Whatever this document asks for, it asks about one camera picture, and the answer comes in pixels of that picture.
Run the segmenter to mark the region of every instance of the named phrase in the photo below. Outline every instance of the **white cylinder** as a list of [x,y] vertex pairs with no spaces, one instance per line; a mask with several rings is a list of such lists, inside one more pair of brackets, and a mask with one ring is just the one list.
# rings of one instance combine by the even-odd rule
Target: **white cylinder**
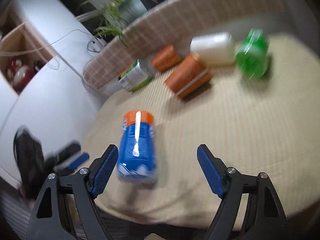
[[199,59],[208,67],[230,65],[235,58],[235,43],[226,32],[198,36],[192,39],[190,52],[199,54]]

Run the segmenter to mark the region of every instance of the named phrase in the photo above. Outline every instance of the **green plant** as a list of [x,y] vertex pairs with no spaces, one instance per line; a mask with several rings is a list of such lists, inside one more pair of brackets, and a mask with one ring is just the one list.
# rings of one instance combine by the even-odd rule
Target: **green plant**
[[[83,6],[92,0],[87,0],[83,2],[80,6]],[[100,10],[100,23],[99,27],[95,29],[95,35],[112,35],[119,36],[121,43],[127,47],[127,44],[124,41],[123,29],[127,25],[127,22],[121,18],[119,8],[122,4],[128,0],[106,0],[105,6]]]

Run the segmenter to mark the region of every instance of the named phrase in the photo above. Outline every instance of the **beige tablecloth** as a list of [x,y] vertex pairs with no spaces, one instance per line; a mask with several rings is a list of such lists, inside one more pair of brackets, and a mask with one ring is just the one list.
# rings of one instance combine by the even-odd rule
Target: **beige tablecloth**
[[[136,93],[122,90],[110,97],[83,145],[90,163],[109,144],[119,146],[127,111],[148,110],[155,116],[159,178],[154,186],[137,186],[120,182],[114,171],[96,204],[138,223],[207,228],[220,199],[197,162],[196,149],[203,143],[243,174],[266,172],[287,216],[316,202],[320,61],[291,36],[269,38],[272,65],[261,80],[243,79],[235,68],[220,69],[210,84],[181,102],[163,85],[171,70]],[[243,196],[235,229],[245,206]]]

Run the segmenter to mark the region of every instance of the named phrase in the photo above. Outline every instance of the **screw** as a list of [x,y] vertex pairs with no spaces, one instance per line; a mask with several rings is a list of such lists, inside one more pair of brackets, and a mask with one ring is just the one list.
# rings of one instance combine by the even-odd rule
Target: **screw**
[[80,170],[80,174],[87,174],[88,173],[88,169],[87,168],[82,168]]
[[262,172],[262,173],[260,173],[260,177],[263,179],[266,179],[268,177],[268,174]]
[[54,179],[56,177],[55,173],[50,173],[48,179]]
[[235,168],[230,167],[230,168],[227,169],[227,171],[230,174],[234,174],[234,173],[236,173],[237,170]]

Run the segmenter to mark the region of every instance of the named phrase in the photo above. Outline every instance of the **green plastic container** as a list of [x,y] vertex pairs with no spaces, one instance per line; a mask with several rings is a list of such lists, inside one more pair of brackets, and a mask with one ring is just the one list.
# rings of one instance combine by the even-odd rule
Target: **green plastic container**
[[268,69],[268,39],[262,30],[251,29],[236,53],[235,61],[247,78],[260,78]]

